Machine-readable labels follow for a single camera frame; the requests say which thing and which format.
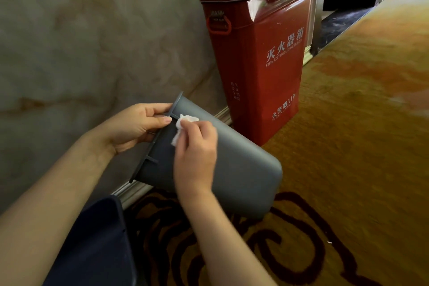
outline orange carpet pattern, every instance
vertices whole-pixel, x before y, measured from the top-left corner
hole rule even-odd
[[[429,285],[429,0],[386,0],[304,67],[299,113],[264,149],[284,178],[231,221],[279,285]],[[152,285],[209,285],[173,194],[126,213]]]

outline white tissue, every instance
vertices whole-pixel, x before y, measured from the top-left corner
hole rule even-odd
[[[185,115],[180,115],[179,120],[177,120],[176,122],[176,128],[177,128],[177,133],[176,136],[174,136],[173,140],[171,141],[171,144],[176,147],[177,144],[177,140],[179,139],[180,136],[180,132],[182,131],[182,125],[180,124],[180,121],[182,121],[183,119],[189,121],[189,122],[195,122],[195,121],[199,121],[198,118],[196,118],[195,116],[185,116]]]

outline black marble floor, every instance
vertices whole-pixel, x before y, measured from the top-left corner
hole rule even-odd
[[[319,51],[331,43],[352,24],[365,16],[373,7],[354,11],[336,11],[322,21]]]

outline person's left hand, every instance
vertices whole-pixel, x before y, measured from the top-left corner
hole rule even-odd
[[[151,142],[157,129],[167,126],[172,118],[164,116],[170,104],[134,104],[95,127],[97,140],[113,146],[116,154],[134,147],[142,141]]]

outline red handle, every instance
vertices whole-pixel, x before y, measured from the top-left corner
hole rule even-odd
[[[228,24],[228,30],[227,31],[213,31],[210,28],[210,17],[207,18],[206,23],[207,23],[207,28],[208,28],[208,31],[210,32],[210,34],[214,34],[214,35],[229,35],[231,33],[231,31],[233,30],[233,26],[232,26],[230,20],[225,15],[223,16],[223,19]]]

